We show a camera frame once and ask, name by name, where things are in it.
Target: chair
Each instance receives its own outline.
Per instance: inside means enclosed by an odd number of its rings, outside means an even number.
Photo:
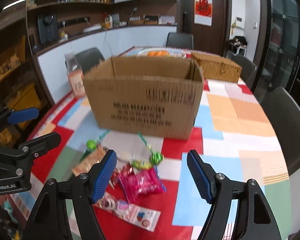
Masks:
[[[232,59],[235,63],[242,67],[240,77],[251,89],[257,73],[257,66],[242,55],[236,55]]]
[[[300,168],[300,107],[283,87],[266,96],[261,106],[277,135],[291,175]]]
[[[83,74],[90,70],[93,66],[99,64],[100,60],[105,60],[101,52],[96,47],[84,50],[76,54],[75,57],[82,67]]]
[[[233,59],[234,58],[234,53],[231,50],[228,50],[226,58]]]
[[[168,33],[166,47],[194,49],[193,35],[189,33]]]

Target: pink candy wrapper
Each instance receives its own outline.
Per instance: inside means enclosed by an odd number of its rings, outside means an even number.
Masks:
[[[154,231],[161,213],[157,210],[129,204],[125,200],[116,200],[107,192],[102,199],[98,200],[95,206],[114,214],[132,225],[136,225],[151,232]]]
[[[149,170],[141,170],[138,174],[120,173],[118,177],[129,203],[133,203],[139,194],[166,191],[155,166]]]

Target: white wall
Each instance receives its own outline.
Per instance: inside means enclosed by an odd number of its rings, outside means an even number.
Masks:
[[[253,61],[259,35],[260,0],[245,0],[245,4],[246,18],[243,35],[248,42],[246,57]]]
[[[232,15],[231,15],[231,24],[234,23],[235,17],[240,17],[245,19],[245,0],[232,0]],[[243,30],[235,28],[233,34],[230,31],[230,39],[234,36],[243,36]]]

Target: snack bag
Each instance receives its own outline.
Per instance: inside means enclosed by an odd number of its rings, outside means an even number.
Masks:
[[[89,172],[91,167],[95,163],[99,163],[105,155],[106,151],[99,144],[92,153],[90,153],[77,166],[75,166],[72,169],[73,174],[75,176],[78,176],[80,173]]]
[[[119,174],[119,181],[123,187],[129,203],[133,203],[139,194],[162,193],[166,188],[158,176],[156,166],[149,170],[141,170],[138,174]]]
[[[124,200],[116,200],[109,193],[105,193],[102,199],[95,204],[130,224],[153,232],[157,225],[160,211],[152,210],[135,204],[129,204]]]

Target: blue gripper pad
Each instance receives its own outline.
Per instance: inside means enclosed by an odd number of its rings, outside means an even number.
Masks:
[[[13,111],[7,118],[9,124],[18,124],[28,120],[36,119],[39,115],[39,110],[35,107]]]
[[[105,194],[106,187],[110,177],[117,165],[117,154],[114,150],[108,150],[100,163],[96,163],[89,171],[91,178],[95,178],[93,182],[93,192],[91,200],[95,204]]]
[[[187,165],[201,198],[213,204],[217,194],[215,171],[210,164],[203,162],[195,150],[188,152]]]

